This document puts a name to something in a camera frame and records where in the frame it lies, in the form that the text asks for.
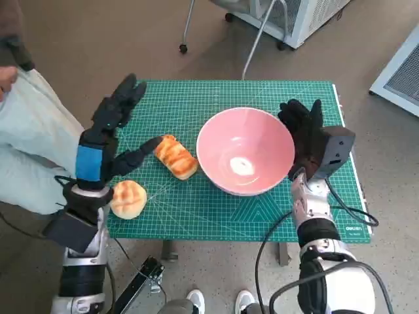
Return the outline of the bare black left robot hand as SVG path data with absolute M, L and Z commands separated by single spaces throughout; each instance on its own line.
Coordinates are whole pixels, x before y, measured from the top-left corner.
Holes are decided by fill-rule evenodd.
M 115 176 L 125 176 L 139 168 L 145 157 L 162 142 L 149 139 L 136 150 L 116 155 L 117 129 L 124 128 L 131 113 L 145 95 L 146 82 L 138 82 L 130 73 L 115 91 L 102 99 L 92 116 L 93 125 L 81 133 L 75 162 L 77 185 L 83 190 L 101 190 Z

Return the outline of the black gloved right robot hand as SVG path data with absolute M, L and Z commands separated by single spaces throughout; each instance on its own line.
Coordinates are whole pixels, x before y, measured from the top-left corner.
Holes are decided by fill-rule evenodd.
M 293 181 L 302 169 L 307 173 L 316 164 L 313 161 L 312 138 L 323 126 L 321 100 L 315 100 L 309 111 L 298 99 L 280 104 L 278 118 L 292 136 L 295 157 L 288 177 Z

